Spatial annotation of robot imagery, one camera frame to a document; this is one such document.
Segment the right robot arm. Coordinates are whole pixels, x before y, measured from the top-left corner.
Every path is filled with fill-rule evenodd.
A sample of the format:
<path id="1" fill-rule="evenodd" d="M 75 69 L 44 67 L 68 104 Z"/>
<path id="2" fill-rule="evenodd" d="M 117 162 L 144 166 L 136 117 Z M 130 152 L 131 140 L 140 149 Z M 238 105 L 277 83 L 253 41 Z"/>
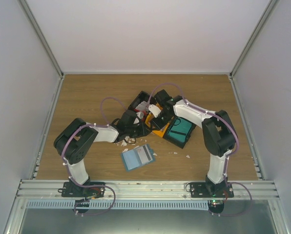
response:
<path id="1" fill-rule="evenodd" d="M 204 109 L 184 96 L 172 98 L 165 90 L 154 95 L 159 104 L 156 106 L 150 104 L 152 96 L 153 93 L 147 101 L 147 108 L 154 115 L 151 128 L 162 129 L 171 118 L 180 117 L 202 129 L 204 144 L 210 153 L 205 190 L 210 197 L 217 197 L 227 187 L 229 157 L 239 148 L 239 139 L 228 113 Z"/>

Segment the blue leather card holder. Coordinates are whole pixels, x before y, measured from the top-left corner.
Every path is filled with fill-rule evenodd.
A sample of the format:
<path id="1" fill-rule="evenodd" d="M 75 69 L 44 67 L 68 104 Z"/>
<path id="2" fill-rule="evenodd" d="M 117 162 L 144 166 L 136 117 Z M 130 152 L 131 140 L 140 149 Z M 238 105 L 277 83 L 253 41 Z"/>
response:
<path id="1" fill-rule="evenodd" d="M 128 151 L 121 153 L 121 158 L 122 158 L 124 167 L 125 167 L 126 171 L 128 171 L 128 172 L 145 166 L 145 165 L 141 164 L 139 157 L 137 155 L 136 148 L 138 148 L 138 147 L 139 146 L 135 147 L 134 149 L 131 149 L 131 150 L 128 150 Z M 152 148 L 151 148 L 151 151 L 152 151 L 152 155 L 153 155 L 154 161 L 155 161 L 155 155 L 154 155 L 154 151 Z"/>

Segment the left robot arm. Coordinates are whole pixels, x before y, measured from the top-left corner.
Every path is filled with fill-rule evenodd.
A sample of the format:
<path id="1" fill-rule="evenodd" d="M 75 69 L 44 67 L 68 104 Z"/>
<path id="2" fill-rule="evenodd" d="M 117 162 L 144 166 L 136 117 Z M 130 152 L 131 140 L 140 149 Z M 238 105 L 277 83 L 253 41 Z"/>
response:
<path id="1" fill-rule="evenodd" d="M 126 137 L 136 139 L 147 136 L 151 131 L 132 110 L 126 110 L 121 118 L 106 125 L 88 123 L 81 118 L 74 119 L 54 141 L 54 147 L 68 172 L 68 188 L 77 196 L 84 197 L 90 190 L 104 187 L 104 184 L 90 185 L 90 177 L 85 169 L 84 157 L 93 143 L 117 143 Z"/>

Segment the white credit card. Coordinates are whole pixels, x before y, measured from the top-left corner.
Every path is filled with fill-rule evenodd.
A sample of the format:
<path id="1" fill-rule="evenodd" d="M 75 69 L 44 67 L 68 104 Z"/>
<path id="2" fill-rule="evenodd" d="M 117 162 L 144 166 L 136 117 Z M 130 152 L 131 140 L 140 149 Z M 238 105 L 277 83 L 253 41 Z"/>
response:
<path id="1" fill-rule="evenodd" d="M 146 165 L 154 161 L 151 148 L 148 144 L 136 148 L 137 155 L 142 165 Z"/>

